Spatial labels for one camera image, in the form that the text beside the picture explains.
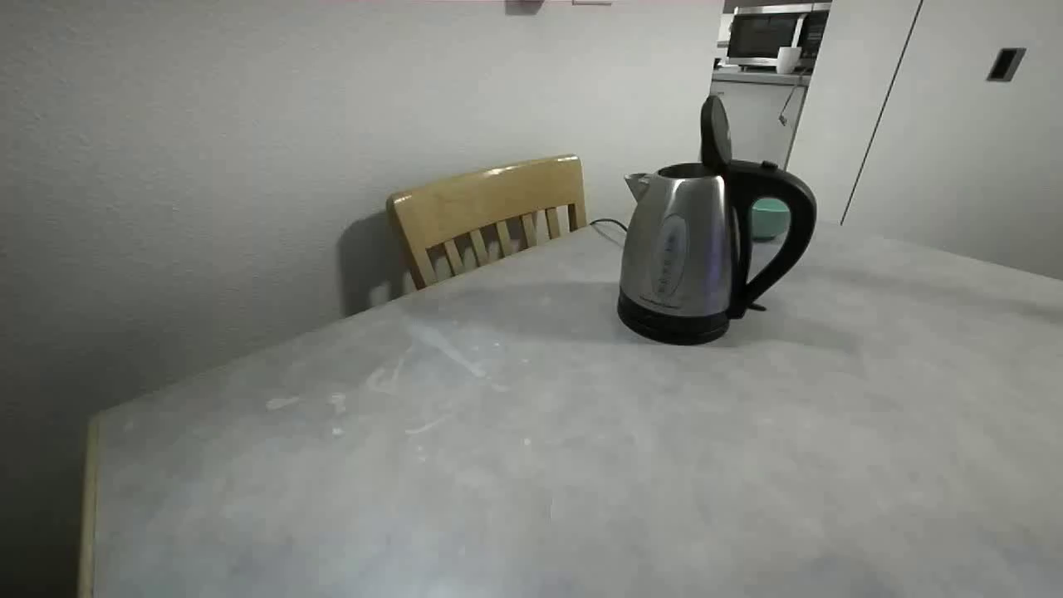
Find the kettle handle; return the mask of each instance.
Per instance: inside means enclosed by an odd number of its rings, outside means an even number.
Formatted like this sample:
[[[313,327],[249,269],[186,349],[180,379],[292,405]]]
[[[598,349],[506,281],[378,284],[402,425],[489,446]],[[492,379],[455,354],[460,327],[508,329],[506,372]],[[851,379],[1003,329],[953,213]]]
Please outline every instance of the kettle handle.
[[[726,163],[726,176],[733,183],[733,209],[740,221],[740,258],[733,269],[733,299],[730,299],[730,320],[740,320],[743,308],[758,303],[781,276],[792,269],[792,263],[805,255],[812,228],[817,228],[817,199],[812,194],[791,174],[777,170],[773,163]],[[750,251],[755,251],[755,203],[758,199],[781,199],[791,209],[791,232],[777,255],[758,271],[758,278],[746,281],[750,276]]]

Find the white table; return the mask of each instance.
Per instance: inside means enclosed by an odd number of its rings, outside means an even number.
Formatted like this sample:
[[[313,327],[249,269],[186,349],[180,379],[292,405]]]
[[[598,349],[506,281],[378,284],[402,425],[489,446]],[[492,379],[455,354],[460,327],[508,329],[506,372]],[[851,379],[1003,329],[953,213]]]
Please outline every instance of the white table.
[[[1058,598],[1063,281],[819,228],[714,344],[573,232],[96,420],[96,598]]]

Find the wooden chair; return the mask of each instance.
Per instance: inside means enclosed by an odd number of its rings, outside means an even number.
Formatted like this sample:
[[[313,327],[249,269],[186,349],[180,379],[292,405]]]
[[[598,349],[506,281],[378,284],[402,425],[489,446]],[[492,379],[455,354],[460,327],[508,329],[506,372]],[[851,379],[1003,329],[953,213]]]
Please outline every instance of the wooden chair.
[[[546,237],[584,226],[584,183],[578,156],[508,163],[481,174],[439,179],[388,199],[405,239],[405,258],[419,288],[449,278],[435,269],[444,258],[459,276],[472,265],[522,251]]]

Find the kettle spout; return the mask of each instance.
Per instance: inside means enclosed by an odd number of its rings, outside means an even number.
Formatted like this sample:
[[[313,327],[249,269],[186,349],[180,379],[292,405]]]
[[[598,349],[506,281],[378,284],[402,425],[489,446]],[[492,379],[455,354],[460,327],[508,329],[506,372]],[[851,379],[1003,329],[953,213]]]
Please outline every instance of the kettle spout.
[[[625,183],[628,183],[634,203],[641,203],[641,195],[650,188],[653,176],[634,174],[634,176],[628,176]]]

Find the electric kettle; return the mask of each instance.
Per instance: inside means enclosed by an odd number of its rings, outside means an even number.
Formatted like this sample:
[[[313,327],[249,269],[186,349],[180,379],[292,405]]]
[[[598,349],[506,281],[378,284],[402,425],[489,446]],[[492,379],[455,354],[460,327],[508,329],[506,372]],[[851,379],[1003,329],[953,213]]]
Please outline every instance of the electric kettle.
[[[817,226],[809,188],[773,163],[730,159],[726,113],[718,96],[701,105],[701,163],[634,174],[637,199],[620,265],[618,314],[661,341],[709,341],[730,320],[758,308],[792,269]],[[777,255],[750,276],[750,209],[781,199],[791,228]]]

